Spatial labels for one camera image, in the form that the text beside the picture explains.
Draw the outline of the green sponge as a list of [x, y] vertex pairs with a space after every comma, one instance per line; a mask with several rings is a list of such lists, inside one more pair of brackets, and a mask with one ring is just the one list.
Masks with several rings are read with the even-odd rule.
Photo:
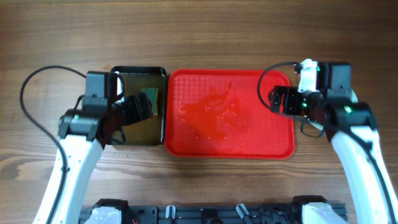
[[148, 88], [141, 88], [141, 92], [143, 92], [150, 104], [150, 110], [152, 112], [152, 115], [157, 116], [158, 115], [158, 106], [157, 106], [157, 101], [158, 101], [158, 94], [159, 91], [155, 87], [148, 87]]

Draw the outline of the white plate front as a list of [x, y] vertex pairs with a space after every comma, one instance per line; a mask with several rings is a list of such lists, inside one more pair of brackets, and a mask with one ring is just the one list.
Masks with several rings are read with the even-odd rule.
[[[351, 101], [352, 101], [353, 103], [357, 103], [357, 102], [358, 102], [358, 98], [357, 98], [357, 96], [356, 96], [356, 94], [355, 94], [355, 92], [354, 92], [353, 90], [351, 91]], [[323, 130], [323, 125], [317, 123], [316, 121], [309, 121], [309, 123], [310, 123], [313, 127], [317, 128], [317, 129], [319, 129], [319, 130]]]

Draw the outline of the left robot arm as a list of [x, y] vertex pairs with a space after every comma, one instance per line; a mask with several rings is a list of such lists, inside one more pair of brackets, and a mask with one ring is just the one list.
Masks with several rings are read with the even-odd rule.
[[157, 97], [144, 91], [126, 96], [125, 88], [118, 72], [87, 73], [81, 108], [59, 120], [56, 160], [34, 223], [76, 223], [105, 145], [124, 143], [113, 134], [153, 116]]

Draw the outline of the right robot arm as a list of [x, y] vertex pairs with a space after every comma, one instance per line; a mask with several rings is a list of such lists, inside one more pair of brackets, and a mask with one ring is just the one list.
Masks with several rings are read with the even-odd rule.
[[311, 124], [326, 136], [347, 178], [359, 223], [397, 223], [397, 196], [382, 157], [370, 106], [351, 87], [348, 62], [291, 62], [298, 86], [275, 86], [260, 102], [272, 113]]

